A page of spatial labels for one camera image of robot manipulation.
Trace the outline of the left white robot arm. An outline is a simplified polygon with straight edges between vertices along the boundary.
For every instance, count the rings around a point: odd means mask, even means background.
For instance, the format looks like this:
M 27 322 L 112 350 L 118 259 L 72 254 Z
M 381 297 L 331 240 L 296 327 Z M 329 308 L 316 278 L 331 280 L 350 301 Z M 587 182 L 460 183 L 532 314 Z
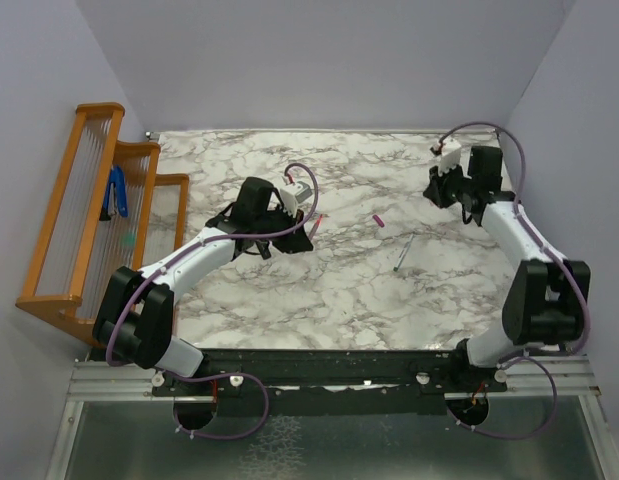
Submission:
M 204 277 L 242 255 L 267 260 L 273 249 L 311 251 L 299 206 L 313 195 L 305 182 L 277 188 L 249 177 L 236 201 L 208 220 L 193 240 L 139 270 L 118 268 L 93 328 L 94 339 L 106 348 L 106 361 L 169 371 L 184 392 L 203 392 L 210 371 L 202 364 L 202 351 L 174 334 L 176 304 Z

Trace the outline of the white whiteboard marker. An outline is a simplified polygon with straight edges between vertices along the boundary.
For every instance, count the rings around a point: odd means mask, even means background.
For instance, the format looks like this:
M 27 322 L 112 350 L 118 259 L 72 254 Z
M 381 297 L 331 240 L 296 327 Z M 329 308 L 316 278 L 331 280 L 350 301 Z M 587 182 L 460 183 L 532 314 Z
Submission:
M 396 262 L 395 262 L 395 264 L 393 266 L 393 272 L 398 272 L 399 269 L 401 268 L 401 266 L 404 263 L 404 260 L 405 260 L 405 258 L 407 256 L 407 254 L 409 253 L 409 250 L 411 248 L 411 245 L 413 243 L 414 238 L 415 238 L 415 233 L 411 233 L 411 235 L 409 236 L 409 238 L 406 241 L 405 245 L 403 246 L 402 250 L 400 251 L 398 259 L 396 260 Z

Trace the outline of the pink translucent red pen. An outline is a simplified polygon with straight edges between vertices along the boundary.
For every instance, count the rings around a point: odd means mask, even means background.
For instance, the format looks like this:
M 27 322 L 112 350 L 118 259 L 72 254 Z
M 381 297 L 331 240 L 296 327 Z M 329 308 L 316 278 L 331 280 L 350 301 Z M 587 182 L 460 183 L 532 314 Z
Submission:
M 318 216 L 318 218 L 317 218 L 316 222 L 315 222 L 315 223 L 314 223 L 314 225 L 312 226 L 312 228 L 311 228 L 311 230 L 310 230 L 309 234 L 308 234 L 308 238 L 309 238 L 310 240 L 312 240 L 312 239 L 313 239 L 313 237 L 316 235 L 316 233 L 317 233 L 317 231 L 318 231 L 318 229 L 319 229 L 319 227 L 320 227 L 320 225 L 321 225 L 322 220 L 323 220 L 323 214 L 320 214 L 320 215 Z

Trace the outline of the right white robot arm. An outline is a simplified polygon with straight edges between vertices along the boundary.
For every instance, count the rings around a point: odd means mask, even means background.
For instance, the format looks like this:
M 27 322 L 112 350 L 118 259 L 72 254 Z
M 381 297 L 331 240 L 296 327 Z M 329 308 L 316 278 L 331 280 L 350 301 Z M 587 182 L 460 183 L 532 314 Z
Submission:
M 461 208 L 464 223 L 475 223 L 498 244 L 515 269 L 501 319 L 465 341 L 467 357 L 448 367 L 450 383 L 470 391 L 494 367 L 526 348 L 550 346 L 556 353 L 585 338 L 585 311 L 591 270 L 554 249 L 531 223 L 512 191 L 502 187 L 503 152 L 474 146 L 461 166 L 461 150 L 450 143 L 431 149 L 436 163 L 429 170 L 424 196 L 440 209 Z

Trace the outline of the purple pen cap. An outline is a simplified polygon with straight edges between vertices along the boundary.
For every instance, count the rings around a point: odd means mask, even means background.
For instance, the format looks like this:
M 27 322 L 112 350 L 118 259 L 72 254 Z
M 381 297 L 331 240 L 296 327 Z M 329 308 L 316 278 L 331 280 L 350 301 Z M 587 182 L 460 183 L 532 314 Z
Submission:
M 384 221 L 380 218 L 380 216 L 374 214 L 372 216 L 373 220 L 375 221 L 375 223 L 380 227 L 380 228 L 384 228 L 385 227 L 385 223 Z

